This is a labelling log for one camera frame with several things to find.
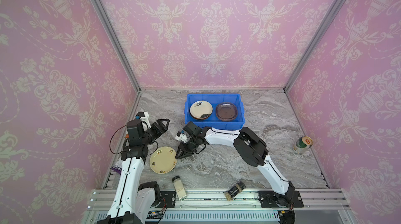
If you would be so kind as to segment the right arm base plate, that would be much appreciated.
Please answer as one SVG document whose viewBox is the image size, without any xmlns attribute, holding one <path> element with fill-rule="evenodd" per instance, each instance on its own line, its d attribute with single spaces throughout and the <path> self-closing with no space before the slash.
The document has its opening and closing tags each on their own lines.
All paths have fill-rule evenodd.
<svg viewBox="0 0 401 224">
<path fill-rule="evenodd" d="M 277 194 L 274 191 L 258 191 L 258 200 L 262 208 L 303 208 L 304 203 L 299 191 L 293 191 L 286 195 Z"/>
</svg>

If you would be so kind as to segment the cream flower plate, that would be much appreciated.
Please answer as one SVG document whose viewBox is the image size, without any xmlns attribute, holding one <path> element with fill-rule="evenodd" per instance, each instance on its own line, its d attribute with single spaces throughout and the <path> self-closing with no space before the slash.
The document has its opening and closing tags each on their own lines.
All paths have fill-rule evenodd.
<svg viewBox="0 0 401 224">
<path fill-rule="evenodd" d="M 157 174 L 165 174 L 177 164 L 176 151 L 171 147 L 160 147 L 150 157 L 150 168 Z"/>
</svg>

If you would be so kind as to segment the cream plate black patch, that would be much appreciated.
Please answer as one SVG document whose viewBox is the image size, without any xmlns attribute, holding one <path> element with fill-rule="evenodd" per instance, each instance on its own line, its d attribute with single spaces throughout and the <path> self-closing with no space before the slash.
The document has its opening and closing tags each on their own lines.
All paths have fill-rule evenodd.
<svg viewBox="0 0 401 224">
<path fill-rule="evenodd" d="M 204 100 L 194 102 L 190 107 L 190 115 L 196 120 L 205 120 L 213 113 L 213 106 Z"/>
</svg>

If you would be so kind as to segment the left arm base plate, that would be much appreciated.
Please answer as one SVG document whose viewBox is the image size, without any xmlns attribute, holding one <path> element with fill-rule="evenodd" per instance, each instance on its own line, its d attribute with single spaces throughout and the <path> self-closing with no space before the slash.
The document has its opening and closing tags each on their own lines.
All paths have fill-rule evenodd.
<svg viewBox="0 0 401 224">
<path fill-rule="evenodd" d="M 175 208 L 176 191 L 166 190 L 160 192 L 160 200 L 157 202 L 156 208 Z"/>
</svg>

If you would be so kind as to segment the brown translucent plate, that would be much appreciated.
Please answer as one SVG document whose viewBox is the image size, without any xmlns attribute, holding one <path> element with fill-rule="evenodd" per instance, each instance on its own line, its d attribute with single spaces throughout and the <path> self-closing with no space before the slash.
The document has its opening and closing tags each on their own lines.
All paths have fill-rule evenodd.
<svg viewBox="0 0 401 224">
<path fill-rule="evenodd" d="M 216 116 L 221 121 L 233 121 L 238 116 L 237 107 L 233 103 L 220 103 L 216 107 Z"/>
</svg>

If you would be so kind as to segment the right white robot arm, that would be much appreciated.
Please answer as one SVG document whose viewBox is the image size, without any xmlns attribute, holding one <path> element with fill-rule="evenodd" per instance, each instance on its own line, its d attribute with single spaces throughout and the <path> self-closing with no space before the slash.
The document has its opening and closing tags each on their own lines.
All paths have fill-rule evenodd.
<svg viewBox="0 0 401 224">
<path fill-rule="evenodd" d="M 214 127 L 201 128 L 192 121 L 179 132 L 175 139 L 179 141 L 176 159 L 199 154 L 197 148 L 208 145 L 224 145 L 236 149 L 245 163 L 256 167 L 269 182 L 274 192 L 274 201 L 279 206 L 292 208 L 295 187 L 286 179 L 273 163 L 266 143 L 250 128 L 240 130 L 219 130 Z"/>
</svg>

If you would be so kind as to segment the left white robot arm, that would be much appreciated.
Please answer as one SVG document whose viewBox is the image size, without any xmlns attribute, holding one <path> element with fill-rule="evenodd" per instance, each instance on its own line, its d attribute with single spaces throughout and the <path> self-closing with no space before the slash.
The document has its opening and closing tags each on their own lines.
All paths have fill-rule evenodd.
<svg viewBox="0 0 401 224">
<path fill-rule="evenodd" d="M 162 201 L 156 181 L 140 184 L 148 156 L 148 146 L 153 144 L 169 127 L 169 119 L 158 119 L 149 124 L 138 116 L 127 122 L 127 137 L 122 151 L 121 179 L 113 203 L 99 224 L 144 224 L 152 206 Z"/>
</svg>

